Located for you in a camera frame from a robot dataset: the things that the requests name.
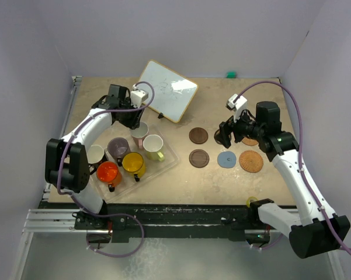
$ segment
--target brown coaster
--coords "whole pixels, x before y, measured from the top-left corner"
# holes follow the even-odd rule
[[[214,133],[214,140],[216,140],[216,136],[220,133],[220,130],[218,129],[215,133]],[[219,145],[222,145],[222,143],[218,140],[216,140],[216,143]]]
[[[195,144],[202,144],[208,140],[208,132],[204,128],[195,127],[189,132],[189,139]]]
[[[256,173],[262,169],[263,159],[254,150],[246,150],[241,153],[239,163],[245,171]]]
[[[189,154],[189,162],[194,167],[205,167],[209,163],[209,155],[204,150],[193,150]]]
[[[241,141],[244,144],[248,145],[248,146],[255,146],[258,144],[258,142],[254,139],[249,139],[247,137],[244,137],[244,139]]]

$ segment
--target mug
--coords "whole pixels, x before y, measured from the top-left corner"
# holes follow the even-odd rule
[[[122,166],[131,177],[135,178],[136,182],[139,182],[145,173],[145,162],[139,153],[128,153],[125,155]]]
[[[87,151],[87,160],[89,165],[89,174],[92,175],[97,171],[98,167],[107,162],[107,156],[104,148],[99,145],[92,145]]]
[[[101,182],[107,184],[111,193],[114,192],[114,189],[122,181],[122,174],[119,172],[118,166],[113,162],[103,162],[100,164],[96,175]]]
[[[118,166],[122,166],[124,156],[131,152],[127,140],[122,137],[112,139],[107,145],[107,151],[117,161]]]
[[[165,160],[162,148],[164,147],[164,140],[158,135],[148,135],[143,141],[143,147],[147,157],[152,160]]]
[[[130,129],[131,137],[139,149],[143,148],[143,140],[148,135],[149,130],[148,124],[143,121],[140,122],[137,129]]]

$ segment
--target wooden table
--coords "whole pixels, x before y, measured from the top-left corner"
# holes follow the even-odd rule
[[[254,196],[258,199],[270,198],[279,205],[295,205],[279,172],[257,145],[250,147],[243,143],[232,143],[227,150],[218,145],[213,138],[220,122],[232,115],[225,107],[228,98],[259,79],[192,80],[199,85],[199,89],[179,123],[175,124],[166,118],[159,120],[158,114],[150,108],[145,109],[142,117],[147,124],[158,126],[179,155],[180,163],[116,202],[242,205],[246,203],[248,197]],[[111,83],[131,88],[137,81],[138,78],[83,78],[67,133],[86,117],[95,101],[107,94]],[[264,100],[276,102],[280,107],[282,129],[293,133],[283,93],[279,87],[270,84],[258,85],[247,91],[244,96],[248,99],[248,108],[253,114],[257,102]],[[189,131],[194,127],[202,127],[208,132],[209,139],[206,143],[197,145],[190,141]],[[127,128],[115,123],[96,140],[95,144],[106,147],[112,138],[122,134],[127,135]],[[189,163],[189,154],[195,149],[203,149],[209,154],[210,161],[206,167],[198,169]],[[224,169],[217,163],[220,152],[232,151],[239,158],[243,151],[249,149],[257,151],[263,157],[263,169],[258,173],[242,170],[238,162],[232,169]],[[58,195],[54,187],[49,201],[71,202],[66,195]]]

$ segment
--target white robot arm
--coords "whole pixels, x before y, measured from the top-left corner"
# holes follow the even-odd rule
[[[259,102],[254,117],[246,109],[246,104],[247,100],[242,96],[237,99],[237,94],[228,99],[227,108],[234,111],[234,115],[220,124],[219,132],[214,137],[226,148],[231,146],[231,133],[234,134],[235,143],[244,137],[257,140],[260,150],[284,178],[299,214],[295,216],[272,200],[264,199],[251,203],[251,220],[268,224],[282,232],[290,239],[293,250],[301,258],[338,249],[339,243],[331,234],[322,212],[301,177],[298,143],[291,133],[282,131],[279,107],[274,102]],[[343,240],[350,228],[347,217],[337,216],[322,196],[303,160],[302,163],[302,170],[315,195],[322,202],[322,209]]]
[[[135,88],[127,97],[127,92],[130,91],[126,87],[110,85],[108,95],[103,96],[92,106],[88,116],[72,132],[60,140],[51,139],[47,144],[46,181],[56,186],[61,154],[72,139],[67,151],[69,163],[63,164],[60,193],[72,194],[86,209],[96,214],[102,209],[104,201],[88,183],[89,168],[86,151],[115,121],[131,129],[139,126],[143,111],[132,111],[132,109],[139,108],[149,94]],[[122,113],[99,114],[116,109]]]

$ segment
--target light blue coaster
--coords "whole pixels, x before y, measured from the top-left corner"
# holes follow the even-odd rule
[[[236,164],[236,156],[233,152],[221,152],[218,155],[217,161],[223,168],[233,168]]]

